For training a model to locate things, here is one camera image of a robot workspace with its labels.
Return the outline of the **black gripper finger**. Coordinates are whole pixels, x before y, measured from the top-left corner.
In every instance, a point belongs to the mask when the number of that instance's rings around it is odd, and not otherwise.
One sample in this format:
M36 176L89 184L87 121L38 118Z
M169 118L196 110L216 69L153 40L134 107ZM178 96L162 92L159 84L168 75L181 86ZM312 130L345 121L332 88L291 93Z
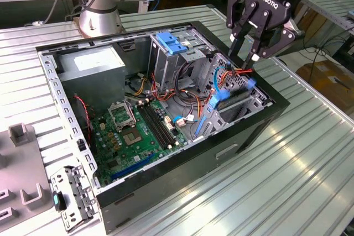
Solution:
M259 59L267 59L286 50L301 37L301 31L294 19L290 17L285 23L277 26L278 28L281 27L281 31L275 41L272 41L274 34L270 35L273 29L270 29L269 25L272 17L273 15L269 10L264 10L261 13L260 21L256 24L254 42L242 65L243 69L250 69Z
M226 26L231 29L232 45L228 56L236 56L251 27L259 30L257 19L259 0L228 0Z

